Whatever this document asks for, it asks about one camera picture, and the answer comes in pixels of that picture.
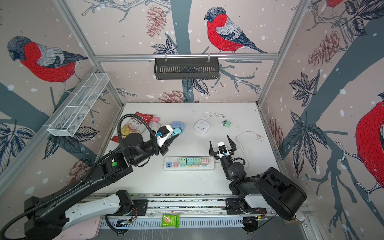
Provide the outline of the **green charger plug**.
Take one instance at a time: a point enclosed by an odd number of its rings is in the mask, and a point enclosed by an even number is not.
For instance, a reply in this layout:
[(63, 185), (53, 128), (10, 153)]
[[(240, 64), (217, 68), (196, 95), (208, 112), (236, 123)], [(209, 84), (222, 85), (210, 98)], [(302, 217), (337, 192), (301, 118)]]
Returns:
[(223, 121), (223, 126), (226, 127), (226, 128), (230, 128), (231, 124), (232, 124), (232, 122), (230, 122), (228, 120)]
[(194, 165), (195, 166), (201, 165), (201, 158), (194, 158)]
[(187, 164), (187, 159), (186, 158), (180, 158), (179, 163), (181, 166), (185, 166)]

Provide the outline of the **pink USB charger plug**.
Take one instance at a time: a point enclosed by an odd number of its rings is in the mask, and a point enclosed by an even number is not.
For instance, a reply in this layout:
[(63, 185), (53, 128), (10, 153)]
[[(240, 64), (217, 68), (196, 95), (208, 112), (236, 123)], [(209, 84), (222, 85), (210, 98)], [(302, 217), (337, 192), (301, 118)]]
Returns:
[(208, 164), (209, 164), (209, 159), (208, 158), (202, 158), (201, 159), (201, 165), (206, 166)]

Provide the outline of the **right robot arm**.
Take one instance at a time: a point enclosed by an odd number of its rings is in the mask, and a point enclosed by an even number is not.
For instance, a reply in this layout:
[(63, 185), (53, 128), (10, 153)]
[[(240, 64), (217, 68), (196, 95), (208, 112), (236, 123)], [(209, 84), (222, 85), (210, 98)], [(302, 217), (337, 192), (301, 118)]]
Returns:
[(225, 177), (231, 183), (229, 189), (236, 198), (226, 199), (225, 210), (229, 215), (261, 214), (272, 209), (285, 220), (293, 220), (307, 199), (305, 191), (276, 168), (270, 167), (264, 173), (248, 177), (246, 161), (234, 158), (236, 144), (228, 138), (231, 148), (223, 142), (218, 143), (215, 152), (210, 144), (209, 155), (219, 160)]

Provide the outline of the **white square power socket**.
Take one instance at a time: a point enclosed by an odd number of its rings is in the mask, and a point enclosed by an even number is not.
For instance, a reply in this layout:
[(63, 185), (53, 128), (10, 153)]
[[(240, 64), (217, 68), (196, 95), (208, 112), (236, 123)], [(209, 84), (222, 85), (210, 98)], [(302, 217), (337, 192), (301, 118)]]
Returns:
[(201, 134), (206, 134), (210, 128), (211, 124), (205, 120), (198, 120), (194, 125), (194, 130)]

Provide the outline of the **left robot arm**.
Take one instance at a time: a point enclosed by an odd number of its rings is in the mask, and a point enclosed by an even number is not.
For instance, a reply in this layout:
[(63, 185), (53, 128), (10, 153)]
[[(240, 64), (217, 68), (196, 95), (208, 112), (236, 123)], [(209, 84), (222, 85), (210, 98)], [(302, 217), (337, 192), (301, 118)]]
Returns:
[[(140, 133), (123, 137), (121, 125), (127, 118), (136, 119), (146, 127), (150, 133), (147, 142), (144, 142)], [(53, 240), (62, 231), (89, 219), (102, 215), (128, 214), (134, 203), (125, 190), (117, 191), (107, 197), (105, 202), (94, 201), (81, 205), (80, 201), (132, 173), (134, 167), (145, 166), (152, 156), (164, 156), (181, 132), (182, 129), (174, 129), (170, 125), (155, 131), (139, 115), (122, 116), (117, 123), (118, 147), (95, 162), (79, 180), (44, 198), (27, 199), (24, 212), (1, 229), (1, 239), (8, 239), (7, 230), (24, 217), (28, 218), (24, 225), (26, 240)]]

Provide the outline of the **white multicolour power strip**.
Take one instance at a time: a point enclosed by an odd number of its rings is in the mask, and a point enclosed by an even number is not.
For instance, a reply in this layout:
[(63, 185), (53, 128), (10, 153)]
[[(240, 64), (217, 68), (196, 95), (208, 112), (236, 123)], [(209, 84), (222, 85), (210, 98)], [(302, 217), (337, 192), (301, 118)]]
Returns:
[(165, 157), (164, 171), (213, 171), (215, 159), (213, 157)]

